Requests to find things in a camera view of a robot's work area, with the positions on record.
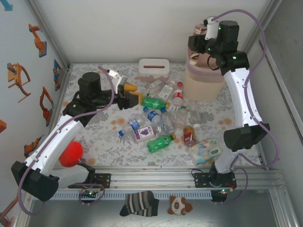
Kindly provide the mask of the blue label water bottle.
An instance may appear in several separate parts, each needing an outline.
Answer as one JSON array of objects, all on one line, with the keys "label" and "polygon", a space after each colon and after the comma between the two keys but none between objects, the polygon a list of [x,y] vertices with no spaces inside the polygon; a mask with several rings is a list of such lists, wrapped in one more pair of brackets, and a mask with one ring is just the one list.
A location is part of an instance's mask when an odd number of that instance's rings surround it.
[{"label": "blue label water bottle", "polygon": [[130,135],[135,130],[139,129],[145,124],[145,120],[142,117],[135,117],[130,119],[128,122],[125,123],[125,125],[122,127],[122,129],[118,132],[120,137]]},{"label": "blue label water bottle", "polygon": [[152,124],[154,125],[162,124],[161,116],[156,111],[151,110],[148,107],[144,107],[143,113]]}]

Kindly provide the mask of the white cap green label bottle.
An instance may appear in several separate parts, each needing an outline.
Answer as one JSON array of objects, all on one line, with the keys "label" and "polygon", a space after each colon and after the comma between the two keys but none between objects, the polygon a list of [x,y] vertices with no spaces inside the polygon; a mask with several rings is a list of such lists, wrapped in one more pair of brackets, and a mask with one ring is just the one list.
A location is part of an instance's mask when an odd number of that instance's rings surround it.
[{"label": "white cap green label bottle", "polygon": [[160,98],[163,101],[167,101],[170,95],[172,94],[174,88],[175,88],[176,82],[171,80],[168,83],[164,85],[164,87],[161,89],[160,93],[158,94],[158,98]]}]

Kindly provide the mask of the blue cap clear water bottle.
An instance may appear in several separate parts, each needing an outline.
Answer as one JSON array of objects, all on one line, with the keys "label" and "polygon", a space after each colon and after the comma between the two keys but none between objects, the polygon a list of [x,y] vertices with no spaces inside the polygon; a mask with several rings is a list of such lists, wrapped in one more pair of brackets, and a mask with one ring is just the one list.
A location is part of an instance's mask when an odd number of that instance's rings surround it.
[{"label": "blue cap clear water bottle", "polygon": [[163,124],[166,128],[166,132],[168,134],[175,133],[175,126],[171,114],[166,110],[165,107],[162,107],[160,111],[161,111]]}]

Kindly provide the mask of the brown cola bottle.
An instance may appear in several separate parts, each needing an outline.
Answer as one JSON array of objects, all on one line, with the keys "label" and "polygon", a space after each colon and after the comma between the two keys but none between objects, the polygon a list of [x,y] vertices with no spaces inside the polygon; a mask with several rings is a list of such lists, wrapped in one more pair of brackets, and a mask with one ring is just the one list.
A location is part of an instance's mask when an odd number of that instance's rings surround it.
[{"label": "brown cola bottle", "polygon": [[202,67],[203,57],[200,53],[193,53],[190,56],[189,63],[197,67]]}]

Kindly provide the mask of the red cap red label bottle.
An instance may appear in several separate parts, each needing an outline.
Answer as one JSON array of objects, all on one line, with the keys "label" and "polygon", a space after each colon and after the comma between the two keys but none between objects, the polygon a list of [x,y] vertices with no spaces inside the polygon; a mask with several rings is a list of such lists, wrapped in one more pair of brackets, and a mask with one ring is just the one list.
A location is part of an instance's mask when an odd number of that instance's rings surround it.
[{"label": "red cap red label bottle", "polygon": [[179,81],[176,89],[173,92],[172,103],[176,106],[181,106],[184,102],[184,88],[183,83]]}]

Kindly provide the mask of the green cap clear bottle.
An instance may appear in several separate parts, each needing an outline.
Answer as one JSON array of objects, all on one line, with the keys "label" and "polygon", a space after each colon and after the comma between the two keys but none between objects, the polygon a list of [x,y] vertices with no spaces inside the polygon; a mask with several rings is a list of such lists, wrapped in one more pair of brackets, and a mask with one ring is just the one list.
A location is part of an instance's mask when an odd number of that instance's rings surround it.
[{"label": "green cap clear bottle", "polygon": [[176,115],[176,120],[175,120],[176,128],[178,129],[183,128],[185,126],[186,121],[187,121],[187,107],[181,106]]}]

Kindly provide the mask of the green bottle with yellow cap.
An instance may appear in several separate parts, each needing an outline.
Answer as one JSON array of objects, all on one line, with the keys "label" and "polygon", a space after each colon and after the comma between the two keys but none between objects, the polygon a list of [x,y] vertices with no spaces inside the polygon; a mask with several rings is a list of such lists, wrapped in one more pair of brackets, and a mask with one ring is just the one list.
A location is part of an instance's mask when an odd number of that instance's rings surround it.
[{"label": "green bottle with yellow cap", "polygon": [[151,109],[168,109],[170,107],[169,102],[165,102],[162,99],[151,97],[151,96],[144,96],[141,101],[141,105],[143,107],[151,108]]},{"label": "green bottle with yellow cap", "polygon": [[158,137],[147,142],[147,149],[150,153],[154,153],[160,149],[166,148],[176,139],[175,134]]}]

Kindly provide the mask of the clear plastic bottle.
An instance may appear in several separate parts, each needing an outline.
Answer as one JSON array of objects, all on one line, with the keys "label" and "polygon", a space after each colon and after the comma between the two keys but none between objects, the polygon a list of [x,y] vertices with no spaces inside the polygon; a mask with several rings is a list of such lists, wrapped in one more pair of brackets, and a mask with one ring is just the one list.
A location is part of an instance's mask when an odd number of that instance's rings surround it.
[{"label": "clear plastic bottle", "polygon": [[189,101],[190,122],[192,124],[200,124],[200,111],[197,101]]}]

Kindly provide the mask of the red label tea bottle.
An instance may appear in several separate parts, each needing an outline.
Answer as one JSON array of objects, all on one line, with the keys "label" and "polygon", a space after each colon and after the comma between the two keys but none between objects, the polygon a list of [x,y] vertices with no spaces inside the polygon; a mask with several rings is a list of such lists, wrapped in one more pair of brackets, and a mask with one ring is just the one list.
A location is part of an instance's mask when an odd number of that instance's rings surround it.
[{"label": "red label tea bottle", "polygon": [[187,147],[196,145],[196,137],[194,128],[191,125],[186,125],[183,129],[184,144]]}]

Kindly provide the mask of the translucent purple bin liner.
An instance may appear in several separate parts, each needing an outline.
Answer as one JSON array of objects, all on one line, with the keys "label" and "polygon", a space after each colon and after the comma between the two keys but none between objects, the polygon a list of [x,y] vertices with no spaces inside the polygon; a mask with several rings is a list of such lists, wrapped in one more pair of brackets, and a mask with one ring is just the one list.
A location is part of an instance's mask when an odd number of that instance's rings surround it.
[{"label": "translucent purple bin liner", "polygon": [[209,58],[210,55],[207,53],[202,53],[203,57],[203,64],[202,67],[197,67],[189,63],[189,59],[191,54],[197,53],[191,51],[190,49],[187,50],[187,59],[186,59],[186,68],[189,70],[190,73],[199,75],[199,76],[218,76],[219,78],[222,76],[220,70],[214,70],[217,65],[215,63],[214,58]]}]

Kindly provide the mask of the pink plastic waste bin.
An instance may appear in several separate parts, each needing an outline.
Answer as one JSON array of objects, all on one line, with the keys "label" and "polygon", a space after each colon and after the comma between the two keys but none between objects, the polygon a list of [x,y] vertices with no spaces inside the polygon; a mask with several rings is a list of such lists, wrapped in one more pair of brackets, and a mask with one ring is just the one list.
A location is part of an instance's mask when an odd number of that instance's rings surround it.
[{"label": "pink plastic waste bin", "polygon": [[185,67],[184,93],[185,98],[197,102],[214,101],[223,86],[225,79],[223,76],[199,76],[189,72]]}]

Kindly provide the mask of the white tissue box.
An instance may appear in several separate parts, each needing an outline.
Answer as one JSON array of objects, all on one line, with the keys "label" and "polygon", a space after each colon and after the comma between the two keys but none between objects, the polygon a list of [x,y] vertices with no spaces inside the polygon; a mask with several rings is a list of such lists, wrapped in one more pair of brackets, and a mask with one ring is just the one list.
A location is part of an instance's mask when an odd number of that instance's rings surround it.
[{"label": "white tissue box", "polygon": [[154,78],[169,77],[169,61],[167,59],[140,59],[138,65],[139,75]]}]

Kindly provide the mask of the small clear green label bottle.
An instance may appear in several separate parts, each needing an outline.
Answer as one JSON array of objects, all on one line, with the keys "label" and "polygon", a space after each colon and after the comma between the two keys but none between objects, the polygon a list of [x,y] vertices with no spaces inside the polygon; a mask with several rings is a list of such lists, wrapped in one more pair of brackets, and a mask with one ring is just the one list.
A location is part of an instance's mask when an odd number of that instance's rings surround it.
[{"label": "small clear green label bottle", "polygon": [[157,94],[158,92],[160,92],[162,90],[164,85],[165,85],[165,83],[163,81],[161,81],[160,79],[157,79],[157,80],[153,81],[152,83],[150,83],[147,86],[146,95],[147,96],[152,96],[152,95]]}]

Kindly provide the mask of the floral patterned tablecloth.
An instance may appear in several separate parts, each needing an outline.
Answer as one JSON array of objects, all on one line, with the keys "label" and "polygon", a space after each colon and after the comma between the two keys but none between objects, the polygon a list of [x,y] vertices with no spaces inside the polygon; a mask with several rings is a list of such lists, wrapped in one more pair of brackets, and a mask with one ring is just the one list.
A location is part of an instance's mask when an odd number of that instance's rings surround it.
[{"label": "floral patterned tablecloth", "polygon": [[[79,90],[78,79],[86,72],[101,74],[102,89],[109,89],[105,75],[98,68],[99,64],[71,64],[68,82],[60,112],[72,100]],[[102,64],[104,69],[121,70],[128,77],[127,82],[137,86],[137,92],[146,94],[150,83],[157,80],[155,76],[140,76],[138,63]],[[171,64],[169,77],[161,81],[173,80],[176,83],[185,79],[185,64]],[[212,102],[198,103],[201,128],[195,129],[197,142],[217,139],[223,143],[225,130],[234,128],[235,117],[230,91],[226,83]],[[120,110],[112,105],[107,110],[96,114],[71,141],[79,142],[83,147],[83,159],[91,166],[194,166],[194,163],[183,142],[183,129],[176,129],[176,140],[168,147],[150,153],[146,143],[135,142],[132,135],[120,137],[118,131],[128,120],[143,115],[143,107],[139,104],[127,110]]]}]

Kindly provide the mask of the red plush ball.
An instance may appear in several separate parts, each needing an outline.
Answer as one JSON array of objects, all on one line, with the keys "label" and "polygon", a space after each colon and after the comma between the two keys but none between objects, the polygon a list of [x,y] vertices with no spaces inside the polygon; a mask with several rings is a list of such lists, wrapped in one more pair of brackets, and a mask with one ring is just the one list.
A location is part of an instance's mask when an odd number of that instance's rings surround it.
[{"label": "red plush ball", "polygon": [[83,147],[77,141],[72,141],[59,157],[63,167],[72,167],[79,163],[83,156]]}]

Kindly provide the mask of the colourful soft tissue pack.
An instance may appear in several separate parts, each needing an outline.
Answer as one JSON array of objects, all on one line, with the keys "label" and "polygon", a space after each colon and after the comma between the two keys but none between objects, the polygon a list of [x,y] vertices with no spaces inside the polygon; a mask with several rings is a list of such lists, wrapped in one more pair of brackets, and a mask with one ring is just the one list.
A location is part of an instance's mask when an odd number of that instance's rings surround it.
[{"label": "colourful soft tissue pack", "polygon": [[193,164],[200,165],[220,156],[223,145],[218,139],[207,139],[189,147],[187,150]]}]

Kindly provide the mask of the black and grey striped sock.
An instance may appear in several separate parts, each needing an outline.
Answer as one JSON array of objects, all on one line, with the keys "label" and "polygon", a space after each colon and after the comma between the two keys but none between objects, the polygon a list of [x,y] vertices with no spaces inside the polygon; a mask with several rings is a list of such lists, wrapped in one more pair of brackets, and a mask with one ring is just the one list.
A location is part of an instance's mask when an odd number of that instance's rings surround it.
[{"label": "black and grey striped sock", "polygon": [[159,200],[154,197],[152,191],[128,193],[125,203],[119,215],[126,217],[134,214],[143,217],[155,217],[158,215]]}]

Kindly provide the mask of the small controller board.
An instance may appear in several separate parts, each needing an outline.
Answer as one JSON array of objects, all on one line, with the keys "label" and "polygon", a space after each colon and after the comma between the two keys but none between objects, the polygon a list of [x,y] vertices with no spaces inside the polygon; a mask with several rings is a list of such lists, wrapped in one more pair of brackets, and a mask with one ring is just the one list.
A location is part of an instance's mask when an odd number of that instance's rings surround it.
[{"label": "small controller board", "polygon": [[85,198],[85,199],[94,199],[94,198],[96,198],[97,194],[98,194],[98,191],[83,190],[80,193],[80,197]]},{"label": "small controller board", "polygon": [[211,202],[214,203],[225,203],[229,204],[232,203],[232,201],[227,201],[227,195],[229,192],[233,192],[234,189],[220,189],[220,190],[211,190]]}]

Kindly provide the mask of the brown and white plush toy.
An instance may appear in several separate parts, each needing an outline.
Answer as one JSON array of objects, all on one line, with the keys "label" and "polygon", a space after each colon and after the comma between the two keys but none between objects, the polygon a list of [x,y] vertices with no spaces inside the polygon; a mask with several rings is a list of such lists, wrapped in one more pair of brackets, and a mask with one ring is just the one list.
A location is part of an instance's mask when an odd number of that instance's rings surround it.
[{"label": "brown and white plush toy", "polygon": [[186,215],[193,210],[193,206],[191,203],[187,202],[184,197],[176,197],[171,195],[169,198],[170,207],[168,209],[168,213],[170,215]]}]

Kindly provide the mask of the blue and orange wall sticker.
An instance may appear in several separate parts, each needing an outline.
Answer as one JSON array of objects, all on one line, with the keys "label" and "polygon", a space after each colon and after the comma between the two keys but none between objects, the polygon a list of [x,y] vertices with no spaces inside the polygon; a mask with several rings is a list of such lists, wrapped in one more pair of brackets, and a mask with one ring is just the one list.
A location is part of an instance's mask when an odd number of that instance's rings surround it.
[{"label": "blue and orange wall sticker", "polygon": [[60,83],[60,70],[61,66],[57,62],[56,59],[53,61],[53,80],[54,80],[54,89],[55,91],[60,89],[61,83]]}]

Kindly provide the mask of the aluminium frame post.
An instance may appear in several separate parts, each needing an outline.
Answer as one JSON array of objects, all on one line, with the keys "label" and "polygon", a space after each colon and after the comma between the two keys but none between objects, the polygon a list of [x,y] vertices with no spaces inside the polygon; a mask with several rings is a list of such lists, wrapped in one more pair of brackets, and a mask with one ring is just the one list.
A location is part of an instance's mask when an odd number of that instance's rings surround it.
[{"label": "aluminium frame post", "polygon": [[59,45],[59,42],[56,40],[54,32],[51,30],[50,25],[46,20],[46,17],[43,15],[43,12],[37,3],[37,0],[24,0],[24,1],[27,4],[32,15],[35,17],[38,26],[42,29],[42,32],[44,33],[45,37],[50,42],[59,60],[61,61],[63,66],[66,69],[68,69],[70,66],[70,61],[65,56],[62,47]]},{"label": "aluminium frame post", "polygon": [[[283,0],[241,0],[241,3],[249,4],[248,7],[244,7],[243,9],[258,19],[264,30],[269,25],[282,2]],[[249,53],[254,43],[262,37],[261,30],[255,20],[243,12],[235,13],[234,18],[240,26],[238,50]]]}]

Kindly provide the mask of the orange grey gripper wall sticker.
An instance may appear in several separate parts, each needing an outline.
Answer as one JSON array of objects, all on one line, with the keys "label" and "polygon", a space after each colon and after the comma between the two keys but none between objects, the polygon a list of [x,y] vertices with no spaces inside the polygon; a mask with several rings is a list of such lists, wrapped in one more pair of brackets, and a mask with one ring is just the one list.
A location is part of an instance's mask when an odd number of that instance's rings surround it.
[{"label": "orange grey gripper wall sticker", "polygon": [[[27,70],[20,65],[19,63],[8,63],[7,64],[8,69],[8,82],[13,82],[8,86],[8,88],[11,88],[13,86],[17,86],[17,88],[21,91],[21,93],[24,95],[23,98],[21,98],[18,102],[20,103],[25,98],[31,95],[31,93],[28,93],[24,90],[23,86],[31,81],[30,76],[27,72]],[[21,74],[24,73],[26,76],[26,82],[22,82]]]}]

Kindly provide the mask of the aluminium rail frame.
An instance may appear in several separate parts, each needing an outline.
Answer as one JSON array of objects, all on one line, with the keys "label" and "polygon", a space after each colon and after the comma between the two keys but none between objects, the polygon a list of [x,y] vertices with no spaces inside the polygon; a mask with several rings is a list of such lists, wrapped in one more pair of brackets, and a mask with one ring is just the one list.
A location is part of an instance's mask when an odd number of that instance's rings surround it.
[{"label": "aluminium rail frame", "polygon": [[[88,171],[77,165],[71,168],[55,168],[53,170],[35,169],[35,173],[43,176],[59,177],[60,189],[70,184],[82,183]],[[97,174],[110,174],[110,190],[193,190],[195,182],[193,167],[175,166],[96,166]],[[256,168],[239,168],[234,172],[237,189],[284,189],[285,180],[280,170],[264,170]]]}]

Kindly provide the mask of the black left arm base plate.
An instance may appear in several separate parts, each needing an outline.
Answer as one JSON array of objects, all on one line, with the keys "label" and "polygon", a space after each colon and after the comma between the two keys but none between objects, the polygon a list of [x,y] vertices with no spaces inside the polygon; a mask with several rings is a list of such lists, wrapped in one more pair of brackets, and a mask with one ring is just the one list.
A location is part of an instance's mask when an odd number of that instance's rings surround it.
[{"label": "black left arm base plate", "polygon": [[101,188],[101,186],[105,189],[110,188],[111,183],[111,174],[95,174],[91,181],[85,181],[83,183],[76,183],[73,185],[69,185],[70,189],[84,189],[84,188]]}]

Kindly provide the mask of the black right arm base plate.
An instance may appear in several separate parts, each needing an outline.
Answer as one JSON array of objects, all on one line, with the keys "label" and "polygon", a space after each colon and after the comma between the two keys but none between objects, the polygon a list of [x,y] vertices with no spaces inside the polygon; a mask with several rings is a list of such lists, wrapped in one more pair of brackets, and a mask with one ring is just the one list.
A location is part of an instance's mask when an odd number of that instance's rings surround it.
[{"label": "black right arm base plate", "polygon": [[219,179],[218,183],[211,181],[209,173],[194,173],[195,187],[196,188],[227,188],[235,189],[237,187],[235,174],[223,174],[223,178]]}]

